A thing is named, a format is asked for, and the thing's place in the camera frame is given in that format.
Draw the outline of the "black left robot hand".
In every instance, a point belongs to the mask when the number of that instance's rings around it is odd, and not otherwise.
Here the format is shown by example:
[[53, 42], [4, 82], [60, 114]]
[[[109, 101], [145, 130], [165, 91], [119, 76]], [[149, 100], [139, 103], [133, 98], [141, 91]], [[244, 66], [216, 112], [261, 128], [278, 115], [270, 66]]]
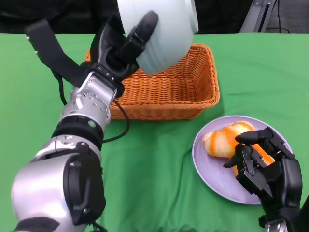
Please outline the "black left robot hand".
[[150, 10], [124, 36], [119, 28], [122, 24], [120, 13], [115, 11], [92, 41], [91, 61], [110, 70], [115, 79], [122, 82], [139, 69], [137, 57], [144, 52], [158, 21], [158, 14]]

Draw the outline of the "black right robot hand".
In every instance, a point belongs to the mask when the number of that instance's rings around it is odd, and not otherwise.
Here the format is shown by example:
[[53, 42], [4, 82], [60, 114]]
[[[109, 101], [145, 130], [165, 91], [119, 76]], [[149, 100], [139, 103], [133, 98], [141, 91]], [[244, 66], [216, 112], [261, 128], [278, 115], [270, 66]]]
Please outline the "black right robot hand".
[[235, 137], [235, 154], [225, 168], [237, 167], [236, 179], [258, 196], [266, 214], [300, 208], [302, 174], [295, 155], [270, 127]]

